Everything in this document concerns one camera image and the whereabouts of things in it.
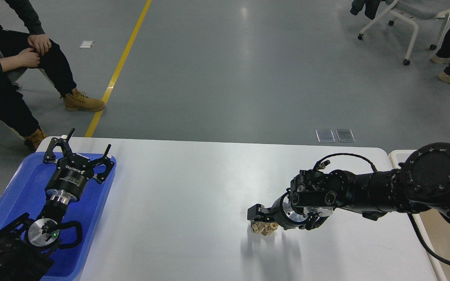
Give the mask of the seated person's left hand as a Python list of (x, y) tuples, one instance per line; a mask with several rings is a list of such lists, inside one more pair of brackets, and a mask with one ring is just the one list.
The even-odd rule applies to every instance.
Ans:
[(47, 34), (30, 34), (27, 42), (40, 56), (44, 56), (52, 48), (52, 43)]

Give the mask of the seated person's right hand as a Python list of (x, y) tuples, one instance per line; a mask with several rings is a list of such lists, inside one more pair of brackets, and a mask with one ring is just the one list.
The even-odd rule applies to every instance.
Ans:
[(40, 55), (34, 48), (26, 48), (15, 57), (17, 67), (37, 68), (40, 64)]

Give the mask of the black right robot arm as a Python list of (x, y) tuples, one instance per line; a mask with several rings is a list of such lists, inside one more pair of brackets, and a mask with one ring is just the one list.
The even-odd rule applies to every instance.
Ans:
[(320, 227), (333, 210), (340, 208), (376, 221), (389, 212), (407, 213), (423, 248), (434, 258), (450, 265), (425, 243), (412, 215), (437, 210), (450, 224), (450, 143), (437, 142), (414, 151), (398, 169), (371, 174), (350, 171), (323, 172), (329, 156), (312, 169), (300, 170), (290, 187), (271, 207), (257, 203), (248, 209), (252, 228), (276, 223), (285, 230), (308, 231)]

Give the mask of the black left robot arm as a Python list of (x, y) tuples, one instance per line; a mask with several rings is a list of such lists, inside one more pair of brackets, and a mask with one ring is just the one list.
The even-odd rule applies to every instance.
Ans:
[(115, 175), (109, 154), (74, 153), (74, 130), (21, 163), (0, 199), (0, 281), (71, 281)]

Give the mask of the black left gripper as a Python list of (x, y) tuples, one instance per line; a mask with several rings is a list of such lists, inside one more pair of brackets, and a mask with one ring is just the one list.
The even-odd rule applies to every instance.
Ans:
[[(98, 184), (105, 182), (112, 169), (114, 162), (108, 156), (111, 144), (108, 144), (104, 154), (97, 159), (91, 160), (85, 156), (74, 156), (69, 145), (70, 138), (73, 136), (75, 128), (72, 128), (66, 137), (53, 137), (43, 156), (43, 163), (57, 164), (57, 169), (52, 174), (48, 184), (45, 187), (45, 195), (48, 200), (53, 197), (65, 198), (66, 203), (75, 203), (80, 198), (90, 179), (94, 179)], [(55, 156), (55, 147), (60, 147), (64, 158), (57, 160)], [(101, 173), (95, 173), (94, 168), (104, 166), (105, 170)]]

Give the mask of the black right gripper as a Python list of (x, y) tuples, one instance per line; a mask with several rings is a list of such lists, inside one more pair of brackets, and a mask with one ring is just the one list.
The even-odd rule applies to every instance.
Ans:
[(248, 221), (251, 224), (258, 222), (275, 222), (283, 230), (306, 229), (309, 217), (296, 213), (291, 207), (289, 194), (280, 196), (270, 208), (257, 203), (248, 208)]

